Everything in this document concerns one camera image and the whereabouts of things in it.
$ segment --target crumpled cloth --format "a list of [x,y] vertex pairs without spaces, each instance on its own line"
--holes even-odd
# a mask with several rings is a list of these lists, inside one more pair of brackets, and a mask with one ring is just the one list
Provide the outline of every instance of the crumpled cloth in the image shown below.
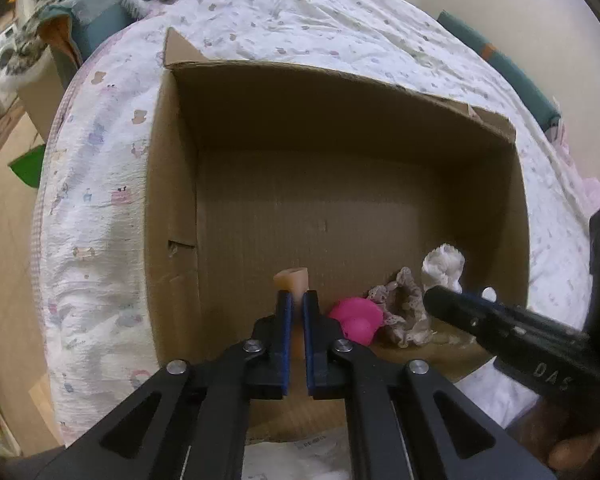
[[442,244],[432,250],[422,262],[422,287],[425,292],[432,286],[446,286],[462,292],[460,276],[464,269],[464,256],[453,245]]
[[[555,97],[554,102],[559,110],[560,103]],[[578,172],[576,163],[569,151],[567,126],[564,117],[560,117],[560,120],[545,131],[544,134],[549,143],[554,147],[558,163],[564,172],[564,177],[568,179],[570,185],[573,187],[581,208],[588,215],[593,215],[593,213],[600,209],[600,181],[594,177],[583,178]]]
[[[458,280],[463,268],[464,256],[460,251],[452,245],[442,244],[427,254],[422,262],[424,290],[442,285],[452,291],[462,292]],[[405,291],[407,298],[398,307],[395,303],[400,288]],[[366,298],[382,309],[382,326],[389,340],[399,348],[407,348],[410,344],[421,346],[431,341],[434,336],[431,320],[422,303],[422,290],[413,279],[409,267],[400,269],[395,281],[373,287]],[[404,316],[394,314],[392,309],[404,311]]]

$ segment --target green object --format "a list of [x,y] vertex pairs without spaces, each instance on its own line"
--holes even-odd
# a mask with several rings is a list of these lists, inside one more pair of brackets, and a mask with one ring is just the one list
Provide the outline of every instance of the green object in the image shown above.
[[40,144],[9,163],[11,171],[27,186],[38,187],[40,185],[45,148],[46,144]]

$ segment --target white bedsheet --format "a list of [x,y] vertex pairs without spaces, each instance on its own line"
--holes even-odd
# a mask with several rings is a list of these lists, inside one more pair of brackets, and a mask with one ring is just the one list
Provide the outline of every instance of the white bedsheet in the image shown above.
[[[507,116],[517,129],[529,212],[529,305],[583,323],[587,218],[569,177],[511,86],[435,20],[402,0],[182,0],[88,60],[46,150],[32,270],[66,443],[157,370],[142,224],[146,149],[169,26],[211,59],[333,68]],[[534,400],[491,365],[459,386],[503,425]]]

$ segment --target wooden floor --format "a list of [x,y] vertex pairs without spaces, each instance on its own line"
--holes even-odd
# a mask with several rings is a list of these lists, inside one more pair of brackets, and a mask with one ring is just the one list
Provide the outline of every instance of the wooden floor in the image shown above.
[[0,150],[0,410],[26,455],[58,446],[58,441],[43,418],[48,408],[40,381],[46,362],[29,276],[37,190],[7,164],[40,142],[24,115]]

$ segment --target cardboard box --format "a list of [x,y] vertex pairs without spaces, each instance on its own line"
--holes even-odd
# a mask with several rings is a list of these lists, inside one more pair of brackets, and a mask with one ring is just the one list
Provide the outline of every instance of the cardboard box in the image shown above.
[[[418,276],[448,242],[466,257],[465,290],[493,286],[526,305],[526,202],[505,118],[348,73],[206,60],[174,30],[164,60],[144,254],[162,363],[214,358],[247,338],[273,312],[272,277],[287,267],[308,267],[326,310],[402,266]],[[476,345],[416,352],[451,360],[453,378],[487,357]],[[264,436],[322,429],[320,416],[276,416],[286,430]]]
[[51,56],[37,80],[18,88],[18,97],[24,104],[31,122],[46,142],[51,125],[64,95],[64,87]]

